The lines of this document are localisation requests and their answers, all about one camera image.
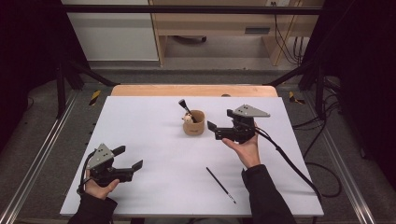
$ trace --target pen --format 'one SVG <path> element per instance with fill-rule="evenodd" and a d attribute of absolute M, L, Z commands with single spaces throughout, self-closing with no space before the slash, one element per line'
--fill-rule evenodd
<path fill-rule="evenodd" d="M 213 173 L 209 170 L 209 168 L 206 167 L 206 170 L 213 176 L 213 178 L 215 178 L 216 182 L 218 182 L 218 184 L 221 186 L 221 188 L 224 190 L 224 192 L 228 195 L 228 197 L 230 197 L 230 199 L 236 203 L 236 201 L 233 199 L 233 197 L 231 196 L 231 194 L 227 191 L 226 188 L 224 188 L 222 186 L 222 184 L 218 181 L 218 179 L 215 177 L 215 175 L 213 175 Z"/>

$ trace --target white tabletop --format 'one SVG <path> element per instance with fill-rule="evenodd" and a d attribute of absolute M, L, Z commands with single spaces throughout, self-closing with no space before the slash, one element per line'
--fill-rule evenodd
<path fill-rule="evenodd" d="M 281 98 L 109 96 L 61 214 L 77 212 L 76 189 L 83 162 L 104 143 L 110 149 L 126 146 L 126 151 L 115 158 L 115 168 L 128 168 L 144 161 L 132 182 L 120 183 L 110 193 L 109 197 L 119 204 L 115 214 L 128 217 L 249 216 L 248 191 L 240 175 L 244 168 L 242 162 L 231 149 L 215 140 L 214 133 L 207 127 L 199 136 L 184 134 L 181 118 L 185 111 L 178 104 L 180 99 L 185 99 L 191 110 L 204 111 L 206 120 L 218 127 L 232 127 L 226 110 L 243 104 L 271 114 L 270 118 L 255 118 L 255 121 L 310 178 Z M 262 163 L 291 212 L 297 217 L 322 216 L 315 192 L 295 174 L 274 146 L 260 137 L 259 149 Z M 230 192 L 236 204 L 206 167 Z"/>

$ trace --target person's arm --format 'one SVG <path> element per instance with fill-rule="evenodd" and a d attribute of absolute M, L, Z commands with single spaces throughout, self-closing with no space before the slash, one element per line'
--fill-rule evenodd
<path fill-rule="evenodd" d="M 288 205 L 277 191 L 271 176 L 260 161 L 258 135 L 255 134 L 240 145 L 226 138 L 223 138 L 222 142 L 233 149 L 247 167 L 247 170 L 242 172 L 242 178 L 249 192 L 253 223 L 295 223 Z"/>
<path fill-rule="evenodd" d="M 85 193 L 77 212 L 69 219 L 68 224 L 108 224 L 113 216 L 117 203 L 107 198 L 108 193 L 120 183 L 118 179 L 107 187 L 101 188 L 94 180 L 85 184 Z"/>

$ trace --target black sleeve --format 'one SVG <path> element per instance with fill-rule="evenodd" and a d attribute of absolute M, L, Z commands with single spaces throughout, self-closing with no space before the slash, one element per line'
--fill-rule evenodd
<path fill-rule="evenodd" d="M 253 223 L 296 223 L 264 165 L 253 166 L 243 171 L 242 178 L 249 192 Z"/>
<path fill-rule="evenodd" d="M 109 198 L 101 200 L 85 193 L 68 224 L 108 224 L 116 207 L 117 203 Z"/>

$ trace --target hand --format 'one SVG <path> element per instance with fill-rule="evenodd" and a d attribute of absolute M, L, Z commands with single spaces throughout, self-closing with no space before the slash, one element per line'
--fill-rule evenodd
<path fill-rule="evenodd" d="M 86 176 L 90 176 L 90 170 L 87 170 L 85 174 Z M 107 197 L 108 193 L 113 191 L 113 189 L 115 189 L 119 183 L 120 181 L 118 179 L 115 179 L 110 184 L 108 184 L 107 187 L 102 188 L 97 185 L 94 180 L 90 179 L 85 184 L 85 192 L 91 194 L 91 196 L 95 198 L 104 200 Z"/>
<path fill-rule="evenodd" d="M 260 162 L 258 140 L 259 137 L 257 134 L 254 134 L 253 137 L 243 144 L 236 144 L 227 138 L 221 139 L 227 147 L 232 148 L 238 154 L 239 159 L 247 168 L 262 164 Z"/>

